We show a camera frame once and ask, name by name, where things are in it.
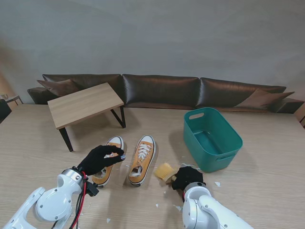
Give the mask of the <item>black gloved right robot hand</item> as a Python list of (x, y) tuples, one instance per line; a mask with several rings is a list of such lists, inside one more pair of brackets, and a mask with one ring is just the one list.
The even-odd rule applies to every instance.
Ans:
[(172, 182), (173, 190), (184, 190), (190, 183), (204, 183), (203, 174), (192, 167), (181, 167), (174, 175), (176, 179)]

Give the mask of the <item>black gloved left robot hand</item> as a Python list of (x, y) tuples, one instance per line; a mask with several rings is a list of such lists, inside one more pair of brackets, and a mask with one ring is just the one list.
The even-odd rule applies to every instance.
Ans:
[(77, 166), (78, 171), (84, 172), (87, 176), (102, 171), (125, 160), (124, 151), (116, 146), (97, 146)]

